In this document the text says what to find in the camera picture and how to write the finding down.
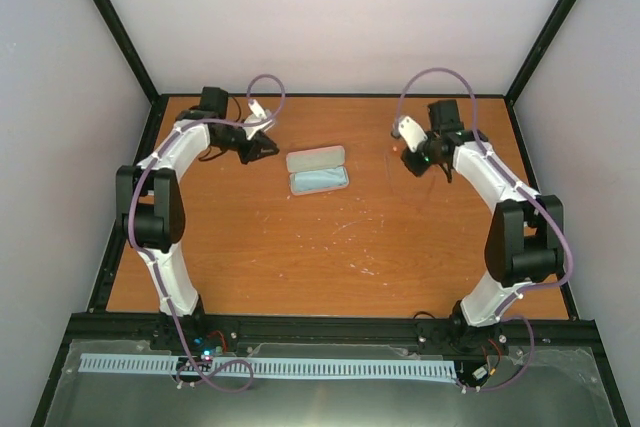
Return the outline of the pink glasses case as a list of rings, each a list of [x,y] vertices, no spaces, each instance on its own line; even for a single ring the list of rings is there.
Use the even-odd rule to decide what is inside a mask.
[[[345,167],[346,152],[343,146],[328,146],[314,149],[290,152],[286,155],[286,168],[289,174],[289,187],[293,195],[302,196],[320,192],[329,192],[346,188],[349,183],[349,175]],[[291,190],[291,177],[293,174],[305,171],[314,171],[321,169],[331,169],[342,167],[348,176],[349,183],[339,189],[327,189],[310,193],[295,194]]]

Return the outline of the light blue cleaning cloth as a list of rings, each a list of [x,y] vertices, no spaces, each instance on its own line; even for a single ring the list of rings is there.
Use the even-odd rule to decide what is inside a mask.
[[[349,183],[342,167],[298,172],[291,177],[291,190],[295,194],[310,193],[345,187]]]

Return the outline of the thin red frame sunglasses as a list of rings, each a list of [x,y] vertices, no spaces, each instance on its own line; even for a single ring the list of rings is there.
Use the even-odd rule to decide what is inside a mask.
[[[401,160],[401,150],[396,144],[384,151],[386,178],[391,193],[400,201],[409,203],[412,199],[414,177]]]

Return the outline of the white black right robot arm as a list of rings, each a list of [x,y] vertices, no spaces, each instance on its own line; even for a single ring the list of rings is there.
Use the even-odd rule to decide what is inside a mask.
[[[479,130],[465,128],[454,100],[428,107],[430,127],[408,115],[394,125],[405,148],[401,159],[416,177],[432,166],[448,180],[462,176],[492,218],[484,248],[486,271],[471,293],[456,302],[449,339],[464,349],[503,319],[525,292],[564,267],[563,205],[521,182]]]

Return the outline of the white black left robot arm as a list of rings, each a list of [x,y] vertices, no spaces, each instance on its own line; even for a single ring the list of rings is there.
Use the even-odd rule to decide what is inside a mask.
[[[192,315],[200,296],[190,280],[181,247],[186,213],[180,181],[210,147],[236,152],[244,165],[279,152],[266,134],[274,126],[276,114],[248,97],[246,119],[229,120],[228,100],[225,91],[205,88],[201,102],[178,114],[168,136],[155,150],[116,173],[116,227],[145,262],[160,311],[180,317],[172,335],[190,350],[206,342],[208,325]]]

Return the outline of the clear plastic front sheet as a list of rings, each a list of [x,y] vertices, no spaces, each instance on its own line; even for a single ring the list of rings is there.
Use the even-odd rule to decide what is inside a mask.
[[[145,342],[71,345],[47,426],[612,426],[587,348],[510,348],[454,361],[389,346],[263,344],[237,365],[219,350],[197,377],[80,373],[84,353],[177,356]],[[444,360],[453,383],[257,379],[257,358]]]

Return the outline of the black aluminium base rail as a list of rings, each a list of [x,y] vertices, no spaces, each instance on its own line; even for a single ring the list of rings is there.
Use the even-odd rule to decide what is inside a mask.
[[[456,340],[447,320],[430,318],[354,318],[202,315],[180,320],[194,352],[225,344],[229,352],[246,356],[262,344],[365,345],[404,348],[420,355],[478,358],[491,353],[498,337],[508,347],[525,348],[529,333],[518,320],[483,328]],[[181,352],[174,321],[165,314],[76,313],[63,342],[74,340],[142,340],[154,350]]]

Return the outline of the black enclosure frame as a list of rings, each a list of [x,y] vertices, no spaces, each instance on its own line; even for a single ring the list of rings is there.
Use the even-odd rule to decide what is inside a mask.
[[[157,91],[111,0],[92,1],[123,53],[131,71],[142,87],[145,96],[151,103],[149,115],[136,152],[136,156],[142,158],[144,155],[150,153],[151,144],[158,137],[160,124],[164,118],[170,97],[167,94],[161,94]],[[512,82],[507,93],[501,97],[511,120],[511,128],[515,135],[520,157],[524,163],[527,179],[531,184],[535,184],[537,180],[524,144],[519,123],[516,120],[514,105],[524,91],[525,86],[540,64],[544,54],[550,47],[576,1],[577,0],[558,0],[556,2],[522,66],[518,70],[515,80]],[[97,280],[94,283],[88,308],[82,313],[107,312],[106,301],[112,291],[113,282],[118,270],[116,264],[123,253],[124,244],[125,240],[123,235],[117,231],[113,231],[109,237],[107,248],[98,271]],[[535,331],[541,334],[548,334],[552,339],[562,344],[568,344],[570,346],[594,346],[596,365],[603,381],[607,404],[611,408],[617,425],[629,425],[630,421],[595,323],[580,318],[570,287],[563,287],[560,292],[569,318],[567,320],[535,320],[532,323]],[[54,403],[54,396],[61,385],[60,379],[63,373],[63,362],[69,352],[71,343],[65,344],[62,340],[60,344],[58,354],[56,355],[32,421],[35,426],[42,426],[53,417],[51,409]]]

